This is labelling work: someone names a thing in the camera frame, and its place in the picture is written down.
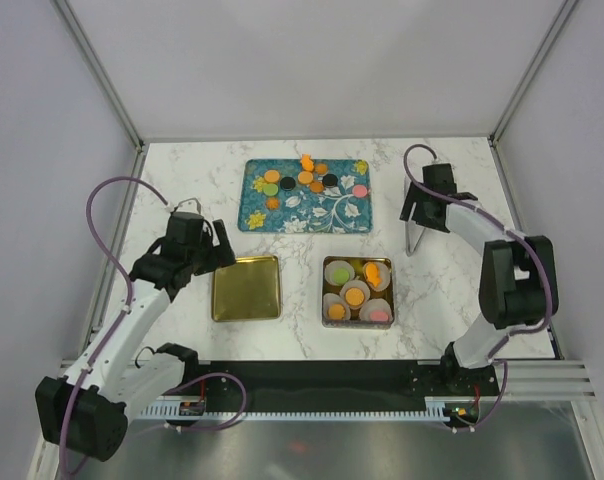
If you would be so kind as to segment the silver metal tongs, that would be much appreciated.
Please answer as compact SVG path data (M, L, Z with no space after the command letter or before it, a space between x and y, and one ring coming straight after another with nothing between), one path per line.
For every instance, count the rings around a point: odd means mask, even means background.
M410 190L411 181L408 177L404 179L404 194L408 196ZM412 220L412 215L415 210L415 205L412 206L409 220L405 223L405 241L406 241L406 254L412 256L418 249L421 240L423 238L425 227L418 225Z

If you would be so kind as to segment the gold tin lid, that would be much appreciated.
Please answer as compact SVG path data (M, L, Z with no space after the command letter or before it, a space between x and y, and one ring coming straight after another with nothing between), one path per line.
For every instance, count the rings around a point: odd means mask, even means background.
M277 256L238 257L234 265L215 271L211 295L213 321L272 320L281 311Z

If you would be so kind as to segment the green sandwich cookie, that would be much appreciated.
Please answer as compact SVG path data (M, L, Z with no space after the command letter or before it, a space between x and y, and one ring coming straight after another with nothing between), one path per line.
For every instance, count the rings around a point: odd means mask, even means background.
M332 279L336 284L344 284L349 281L349 271L343 268L336 269L333 272Z

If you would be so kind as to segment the pink sandwich cookie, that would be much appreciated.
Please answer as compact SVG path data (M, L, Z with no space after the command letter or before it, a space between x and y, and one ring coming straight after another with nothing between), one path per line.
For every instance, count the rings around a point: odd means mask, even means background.
M387 322L389 320L388 314L383 310L375 310L370 314L370 320L372 322Z

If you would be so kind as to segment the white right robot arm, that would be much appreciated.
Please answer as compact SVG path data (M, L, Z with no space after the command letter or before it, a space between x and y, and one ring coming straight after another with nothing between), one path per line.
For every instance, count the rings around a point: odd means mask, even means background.
M404 192L400 220L409 256L431 231L457 235L481 257L480 313L439 362L442 388L462 394L511 338L547 329L559 307L553 245L507 227L474 195L458 191L449 164L424 167L421 182L408 175Z

